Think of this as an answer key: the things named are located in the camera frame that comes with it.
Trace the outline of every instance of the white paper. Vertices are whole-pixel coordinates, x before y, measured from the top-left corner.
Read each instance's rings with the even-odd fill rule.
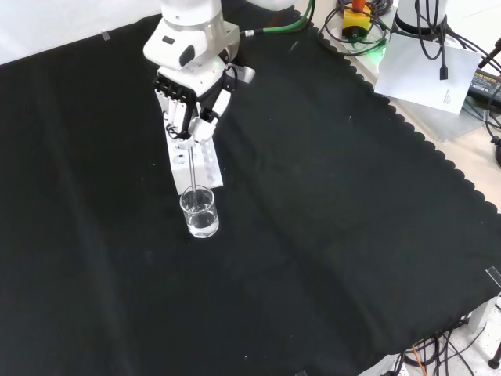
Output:
[[[438,43],[425,41],[424,45],[430,56],[437,54]],[[393,34],[380,63],[374,91],[458,114],[480,59],[477,52],[446,45],[449,78],[441,81],[441,56],[429,60],[419,39]]]

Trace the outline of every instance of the yellow device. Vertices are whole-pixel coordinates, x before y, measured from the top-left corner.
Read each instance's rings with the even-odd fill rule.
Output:
[[[353,9],[370,14],[370,8],[365,1],[353,1]],[[342,36],[349,42],[357,42],[367,36],[370,29],[370,17],[351,9],[344,9]]]

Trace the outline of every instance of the clear glass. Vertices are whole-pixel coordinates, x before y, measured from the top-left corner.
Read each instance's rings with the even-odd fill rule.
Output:
[[[211,237],[219,227],[214,193],[204,186],[188,187],[179,199],[188,230],[194,237]]]

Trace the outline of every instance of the black plug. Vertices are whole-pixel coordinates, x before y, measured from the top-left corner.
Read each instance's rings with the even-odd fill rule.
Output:
[[[501,146],[501,139],[498,136],[494,136],[491,139],[491,143],[493,143],[496,146]]]
[[[444,81],[449,78],[449,69],[445,64],[440,67],[440,81]]]

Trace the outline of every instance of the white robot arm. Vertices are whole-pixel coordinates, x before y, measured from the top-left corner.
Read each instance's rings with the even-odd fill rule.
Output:
[[[155,92],[166,131],[188,150],[212,137],[228,106],[230,87],[223,85],[240,30],[223,20],[221,0],[162,0],[161,8],[163,18],[143,52],[160,66]]]

